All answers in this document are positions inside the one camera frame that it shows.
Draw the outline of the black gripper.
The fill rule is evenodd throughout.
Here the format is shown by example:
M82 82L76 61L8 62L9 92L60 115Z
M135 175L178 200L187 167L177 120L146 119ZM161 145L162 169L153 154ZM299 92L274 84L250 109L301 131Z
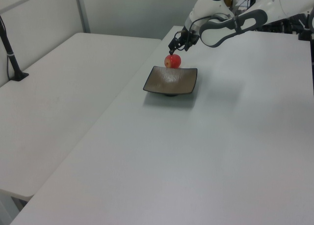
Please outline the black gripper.
M180 47L183 47L184 51L188 51L189 48L195 45L199 40L199 35L194 30L181 30L179 34L180 37L174 37L168 45L170 55L173 55Z

